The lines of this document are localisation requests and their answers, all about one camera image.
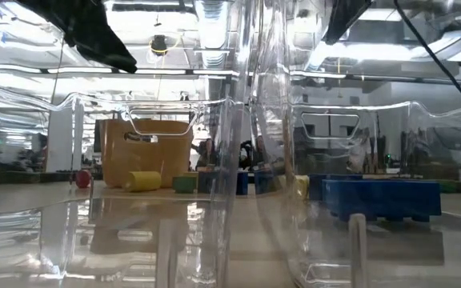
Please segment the blue hollow block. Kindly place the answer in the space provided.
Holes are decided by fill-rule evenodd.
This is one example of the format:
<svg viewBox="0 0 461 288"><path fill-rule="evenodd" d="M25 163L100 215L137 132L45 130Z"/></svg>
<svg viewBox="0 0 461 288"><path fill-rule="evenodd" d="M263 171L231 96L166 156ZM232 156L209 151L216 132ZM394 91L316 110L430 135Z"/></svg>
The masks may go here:
<svg viewBox="0 0 461 288"><path fill-rule="evenodd" d="M254 173L255 194L267 194L275 192L275 177L267 170L258 170Z"/></svg>

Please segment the silver ceiling duct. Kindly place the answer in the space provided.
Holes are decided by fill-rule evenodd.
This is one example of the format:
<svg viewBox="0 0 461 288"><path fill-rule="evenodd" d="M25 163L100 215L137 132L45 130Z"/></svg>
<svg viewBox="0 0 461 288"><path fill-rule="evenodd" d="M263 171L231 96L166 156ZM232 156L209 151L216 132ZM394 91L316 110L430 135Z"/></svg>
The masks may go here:
<svg viewBox="0 0 461 288"><path fill-rule="evenodd" d="M216 68L226 57L226 32L228 28L229 2L224 0L195 0L198 16L198 32L202 47L202 63L206 68Z"/></svg>

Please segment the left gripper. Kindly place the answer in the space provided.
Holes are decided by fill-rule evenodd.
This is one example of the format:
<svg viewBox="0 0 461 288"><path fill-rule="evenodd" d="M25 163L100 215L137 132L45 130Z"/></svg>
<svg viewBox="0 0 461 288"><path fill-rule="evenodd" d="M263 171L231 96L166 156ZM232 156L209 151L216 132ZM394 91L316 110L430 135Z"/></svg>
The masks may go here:
<svg viewBox="0 0 461 288"><path fill-rule="evenodd" d="M102 0L16 0L59 28L87 60L134 74L137 61L110 28Z"/></svg>

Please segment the person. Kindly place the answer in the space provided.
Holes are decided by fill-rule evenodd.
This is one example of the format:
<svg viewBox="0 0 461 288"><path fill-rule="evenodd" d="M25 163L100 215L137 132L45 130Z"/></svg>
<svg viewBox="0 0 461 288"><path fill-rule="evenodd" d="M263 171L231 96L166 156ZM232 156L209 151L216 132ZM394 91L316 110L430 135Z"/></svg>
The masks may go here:
<svg viewBox="0 0 461 288"><path fill-rule="evenodd" d="M214 142L207 138L199 143L197 153L199 155L196 170L205 170L207 167L214 167L216 164L216 152L214 150Z"/></svg>
<svg viewBox="0 0 461 288"><path fill-rule="evenodd" d="M265 146L263 141L263 136L258 136L255 139L255 146L252 147L252 155L251 155L251 169L252 170L260 170L266 164L266 156L265 156Z"/></svg>

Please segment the white pillar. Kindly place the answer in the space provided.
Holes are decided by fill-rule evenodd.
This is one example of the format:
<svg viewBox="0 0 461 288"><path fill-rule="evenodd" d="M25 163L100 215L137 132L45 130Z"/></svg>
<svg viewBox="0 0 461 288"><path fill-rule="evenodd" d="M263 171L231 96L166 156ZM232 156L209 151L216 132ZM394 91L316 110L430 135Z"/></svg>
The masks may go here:
<svg viewBox="0 0 461 288"><path fill-rule="evenodd" d="M46 172L81 169L83 117L80 103L50 113Z"/></svg>

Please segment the red cylinder block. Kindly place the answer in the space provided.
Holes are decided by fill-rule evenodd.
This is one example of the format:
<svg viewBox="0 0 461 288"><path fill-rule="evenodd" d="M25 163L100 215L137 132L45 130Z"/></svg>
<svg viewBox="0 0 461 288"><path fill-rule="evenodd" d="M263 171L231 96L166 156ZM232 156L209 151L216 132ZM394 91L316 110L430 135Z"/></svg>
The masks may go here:
<svg viewBox="0 0 461 288"><path fill-rule="evenodd" d="M79 170L76 172L74 180L79 189L86 189L91 184L91 172L89 170Z"/></svg>

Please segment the blue stud block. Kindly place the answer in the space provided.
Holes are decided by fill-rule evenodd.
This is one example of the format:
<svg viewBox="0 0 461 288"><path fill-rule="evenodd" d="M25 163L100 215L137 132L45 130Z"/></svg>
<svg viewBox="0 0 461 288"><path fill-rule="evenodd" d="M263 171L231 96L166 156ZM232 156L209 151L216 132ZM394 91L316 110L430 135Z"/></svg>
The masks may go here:
<svg viewBox="0 0 461 288"><path fill-rule="evenodd" d="M311 201L322 201L326 187L324 180L362 180L361 174L310 174L308 194Z"/></svg>
<svg viewBox="0 0 461 288"><path fill-rule="evenodd" d="M442 214L437 182L408 180L324 180L323 202L332 215L347 222L353 214L368 221L410 218L429 222Z"/></svg>
<svg viewBox="0 0 461 288"><path fill-rule="evenodd" d="M210 194L217 184L218 171L199 171L197 191L199 194ZM239 171L236 184L236 195L248 195L249 177L246 171Z"/></svg>

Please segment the yellow cylinder block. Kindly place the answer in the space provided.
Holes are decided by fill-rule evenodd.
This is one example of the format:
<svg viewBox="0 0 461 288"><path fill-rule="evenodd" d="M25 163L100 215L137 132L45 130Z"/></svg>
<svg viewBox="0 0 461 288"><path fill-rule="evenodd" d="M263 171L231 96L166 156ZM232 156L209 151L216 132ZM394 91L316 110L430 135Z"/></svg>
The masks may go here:
<svg viewBox="0 0 461 288"><path fill-rule="evenodd" d="M128 192L151 191L159 189L161 183L161 174L156 171L133 171L127 175L123 188Z"/></svg>

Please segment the yellow plastic bin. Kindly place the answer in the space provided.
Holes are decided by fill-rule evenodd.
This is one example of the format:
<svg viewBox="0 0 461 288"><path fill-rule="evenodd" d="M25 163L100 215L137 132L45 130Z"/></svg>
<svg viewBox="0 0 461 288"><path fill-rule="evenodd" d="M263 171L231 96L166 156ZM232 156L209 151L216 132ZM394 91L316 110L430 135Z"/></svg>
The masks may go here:
<svg viewBox="0 0 461 288"><path fill-rule="evenodd" d="M187 122L107 119L99 122L102 177L120 187L130 172L155 171L161 187L189 170L193 130Z"/></svg>

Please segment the clear plastic bin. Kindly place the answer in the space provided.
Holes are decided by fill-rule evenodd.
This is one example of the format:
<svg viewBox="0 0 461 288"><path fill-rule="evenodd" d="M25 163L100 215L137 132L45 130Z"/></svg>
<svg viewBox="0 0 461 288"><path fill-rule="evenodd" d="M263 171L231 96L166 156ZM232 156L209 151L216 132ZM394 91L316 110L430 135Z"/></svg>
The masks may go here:
<svg viewBox="0 0 461 288"><path fill-rule="evenodd" d="M332 2L259 0L259 215L297 288L461 288L461 0L374 0L326 44ZM344 222L296 195L310 174L437 182L442 214Z"/></svg>
<svg viewBox="0 0 461 288"><path fill-rule="evenodd" d="M54 24L0 0L0 288L224 288L229 218L258 0L229 2L224 63L202 63L195 0L102 0L134 74L85 59ZM166 36L167 53L150 50ZM84 107L78 170L46 172L50 113ZM128 192L102 177L99 122L187 122L187 172L218 171L210 194ZM198 145L216 164L196 170Z"/></svg>

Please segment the green stud block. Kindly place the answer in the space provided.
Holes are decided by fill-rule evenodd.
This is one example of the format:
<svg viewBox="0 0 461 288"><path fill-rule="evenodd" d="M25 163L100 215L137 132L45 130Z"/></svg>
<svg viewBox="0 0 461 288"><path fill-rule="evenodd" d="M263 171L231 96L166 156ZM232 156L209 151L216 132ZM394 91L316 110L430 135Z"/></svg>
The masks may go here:
<svg viewBox="0 0 461 288"><path fill-rule="evenodd" d="M198 180L191 176L178 176L173 178L172 188L176 194L193 194L197 189Z"/></svg>

